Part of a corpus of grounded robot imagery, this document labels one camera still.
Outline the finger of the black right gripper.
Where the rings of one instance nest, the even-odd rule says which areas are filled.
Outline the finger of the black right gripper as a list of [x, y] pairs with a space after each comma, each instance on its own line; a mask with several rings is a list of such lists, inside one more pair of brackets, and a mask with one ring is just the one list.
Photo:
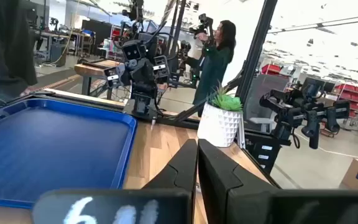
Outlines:
[[108, 87], [117, 88], [122, 85], [121, 76], [124, 74], [124, 65], [107, 68], [104, 75], [107, 78]]
[[170, 69], [168, 66], [168, 60], [166, 56], [161, 55], [154, 58], [154, 78], [165, 78], [168, 77], [170, 74]]

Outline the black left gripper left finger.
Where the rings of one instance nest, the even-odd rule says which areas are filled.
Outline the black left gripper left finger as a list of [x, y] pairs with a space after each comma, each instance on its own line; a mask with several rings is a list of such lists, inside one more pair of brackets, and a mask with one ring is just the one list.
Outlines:
[[54, 190], [32, 209], [34, 224], [192, 223], [198, 146], [187, 140], [141, 189]]

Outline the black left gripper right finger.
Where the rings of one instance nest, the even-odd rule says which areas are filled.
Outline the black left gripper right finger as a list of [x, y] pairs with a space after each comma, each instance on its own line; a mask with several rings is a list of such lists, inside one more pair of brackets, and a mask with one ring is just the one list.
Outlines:
[[198, 150], [209, 223], [358, 223], [358, 190], [279, 189], [205, 139]]

